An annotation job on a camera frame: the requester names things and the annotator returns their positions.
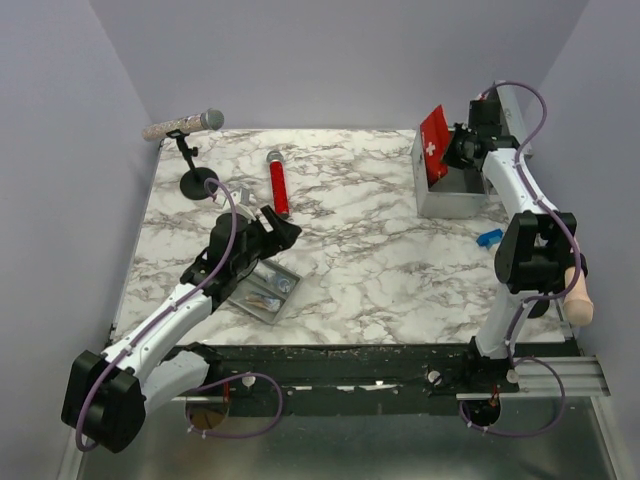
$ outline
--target marble surface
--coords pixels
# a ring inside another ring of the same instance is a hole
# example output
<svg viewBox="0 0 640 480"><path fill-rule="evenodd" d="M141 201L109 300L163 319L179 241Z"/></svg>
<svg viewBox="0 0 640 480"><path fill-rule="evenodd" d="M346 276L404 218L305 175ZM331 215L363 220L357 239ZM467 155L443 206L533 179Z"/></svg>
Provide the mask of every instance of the marble surface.
<svg viewBox="0 0 640 480"><path fill-rule="evenodd" d="M471 220L416 216L409 152L414 132L232 130L189 137L198 165L254 207L271 202L269 150L280 149L293 222L303 234L276 257L305 277L275 326L223 305L181 343L350 344L468 342L486 319L497 281L475 238L503 227L489 202ZM178 188L186 164L165 141L114 338L164 300L208 242L221 208ZM562 341L556 312L528 320L520 341Z"/></svg>

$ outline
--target microphone stand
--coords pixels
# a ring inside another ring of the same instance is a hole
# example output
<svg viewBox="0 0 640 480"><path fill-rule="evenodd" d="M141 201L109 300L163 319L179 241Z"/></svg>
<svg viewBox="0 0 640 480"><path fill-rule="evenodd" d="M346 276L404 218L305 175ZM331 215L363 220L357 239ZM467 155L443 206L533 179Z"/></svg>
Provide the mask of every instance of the microphone stand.
<svg viewBox="0 0 640 480"><path fill-rule="evenodd" d="M204 181L207 178L215 178L218 180L216 172L206 167L196 167L193 164L193 157L198 156L198 147L190 148L185 138L188 133L182 133L180 130L173 130L167 133L168 138L173 138L178 145L178 150L189 165L189 171L180 179L180 191L189 200L204 200L209 196L204 188ZM215 192L217 186L211 187L211 191Z"/></svg>

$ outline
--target blue object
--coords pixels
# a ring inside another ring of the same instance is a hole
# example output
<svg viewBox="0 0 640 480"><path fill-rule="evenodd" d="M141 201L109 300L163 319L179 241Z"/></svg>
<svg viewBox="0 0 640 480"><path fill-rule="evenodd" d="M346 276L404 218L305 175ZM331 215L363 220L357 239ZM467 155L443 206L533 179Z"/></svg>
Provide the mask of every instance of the blue object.
<svg viewBox="0 0 640 480"><path fill-rule="evenodd" d="M476 243L478 244L479 247L485 247L489 249L492 246L494 246L496 243L500 243L500 240L502 240L503 235L504 233L502 232L502 230L497 228L495 230L491 230L490 232L483 233L482 235L480 235L476 240Z"/></svg>

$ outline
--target silver microphone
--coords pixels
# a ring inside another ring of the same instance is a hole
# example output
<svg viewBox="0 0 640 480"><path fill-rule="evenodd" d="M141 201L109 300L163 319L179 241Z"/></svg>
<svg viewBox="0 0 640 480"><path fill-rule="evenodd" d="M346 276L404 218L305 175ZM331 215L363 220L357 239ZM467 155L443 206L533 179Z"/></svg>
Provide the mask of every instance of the silver microphone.
<svg viewBox="0 0 640 480"><path fill-rule="evenodd" d="M191 115L171 122L156 123L142 131L142 138L147 142L160 140L167 133L180 130L182 133L201 132L202 130L220 130L224 125L224 115L220 110L210 108L204 113Z"/></svg>

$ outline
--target wall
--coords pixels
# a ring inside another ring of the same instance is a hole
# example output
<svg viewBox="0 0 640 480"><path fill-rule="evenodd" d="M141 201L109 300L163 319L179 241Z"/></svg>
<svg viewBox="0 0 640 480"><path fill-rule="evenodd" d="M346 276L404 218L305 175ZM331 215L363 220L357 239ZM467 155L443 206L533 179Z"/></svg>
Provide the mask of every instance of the wall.
<svg viewBox="0 0 640 480"><path fill-rule="evenodd" d="M91 0L154 121L414 128L498 77L544 78L586 0Z"/></svg>
<svg viewBox="0 0 640 480"><path fill-rule="evenodd" d="M155 168L149 123L85 0L0 20L0 471L56 478L73 359L117 309Z"/></svg>
<svg viewBox="0 0 640 480"><path fill-rule="evenodd" d="M635 0L592 0L542 84L546 127L531 170L556 205L578 218L589 261L594 323L581 343L597 353L640 471L640 31ZM530 125L539 108L527 112Z"/></svg>

